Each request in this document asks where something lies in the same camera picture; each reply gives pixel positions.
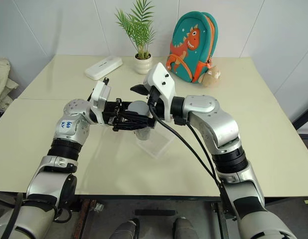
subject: teal backpack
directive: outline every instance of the teal backpack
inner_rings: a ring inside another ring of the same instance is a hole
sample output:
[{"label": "teal backpack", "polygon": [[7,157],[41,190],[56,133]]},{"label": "teal backpack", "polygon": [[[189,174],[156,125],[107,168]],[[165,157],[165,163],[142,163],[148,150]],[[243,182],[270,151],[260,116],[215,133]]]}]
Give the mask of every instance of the teal backpack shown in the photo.
[{"label": "teal backpack", "polygon": [[211,68],[217,37],[217,23],[211,14],[186,13],[176,24],[166,67],[183,80],[198,83]]}]

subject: plush toy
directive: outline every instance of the plush toy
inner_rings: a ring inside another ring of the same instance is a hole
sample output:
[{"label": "plush toy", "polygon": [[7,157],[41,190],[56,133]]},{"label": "plush toy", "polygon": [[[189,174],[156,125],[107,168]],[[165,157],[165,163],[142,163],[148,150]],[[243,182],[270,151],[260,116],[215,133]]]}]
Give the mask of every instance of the plush toy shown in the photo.
[{"label": "plush toy", "polygon": [[198,79],[199,83],[202,83],[203,86],[208,87],[212,84],[215,84],[220,76],[220,71],[218,70],[217,66],[213,66],[212,68],[208,69],[208,71],[201,75]]}]

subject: orange dinosaur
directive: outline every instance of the orange dinosaur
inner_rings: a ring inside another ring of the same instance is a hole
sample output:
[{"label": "orange dinosaur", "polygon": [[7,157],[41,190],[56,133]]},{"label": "orange dinosaur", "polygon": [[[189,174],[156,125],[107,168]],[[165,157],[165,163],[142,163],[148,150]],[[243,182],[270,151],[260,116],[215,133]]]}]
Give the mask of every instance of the orange dinosaur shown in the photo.
[{"label": "orange dinosaur", "polygon": [[183,62],[183,59],[188,56],[187,50],[195,50],[199,45],[199,29],[196,24],[195,27],[190,28],[190,32],[186,34],[187,37],[183,38],[183,42],[174,46],[173,43],[170,43],[170,56],[166,62],[166,67],[171,70],[171,63],[175,63],[173,70],[176,72],[176,69],[179,67],[179,64]]}]

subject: white table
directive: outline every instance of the white table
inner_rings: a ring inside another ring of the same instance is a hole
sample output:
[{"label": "white table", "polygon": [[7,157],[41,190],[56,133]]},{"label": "white table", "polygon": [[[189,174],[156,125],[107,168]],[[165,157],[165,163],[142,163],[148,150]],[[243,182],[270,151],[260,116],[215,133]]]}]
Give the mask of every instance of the white table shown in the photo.
[{"label": "white table", "polygon": [[[0,119],[0,191],[25,192],[52,142],[64,105],[86,99],[96,82],[84,70],[102,59],[56,56]],[[165,58],[155,61],[165,62]],[[146,100],[129,88],[143,82],[132,58],[110,73],[110,100]],[[240,128],[243,147],[266,197],[308,196],[308,150],[250,58],[215,58],[221,70],[217,85],[204,88],[178,79],[178,96],[211,95]],[[203,157],[187,127],[171,124]],[[160,158],[136,144],[133,132],[113,132],[93,125],[79,156],[77,194],[218,196],[213,180],[175,138]]]}]

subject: potted plant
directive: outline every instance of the potted plant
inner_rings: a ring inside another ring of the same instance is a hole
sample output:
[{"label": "potted plant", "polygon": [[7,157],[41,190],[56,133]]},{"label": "potted plant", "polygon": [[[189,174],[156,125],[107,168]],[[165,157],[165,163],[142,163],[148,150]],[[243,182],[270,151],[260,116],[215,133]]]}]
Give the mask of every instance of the potted plant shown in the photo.
[{"label": "potted plant", "polygon": [[154,40],[155,32],[152,27],[153,12],[150,11],[152,1],[136,0],[132,13],[117,10],[117,23],[121,26],[136,49],[135,70],[139,74],[146,74],[152,67],[153,57],[149,53],[149,45]]}]

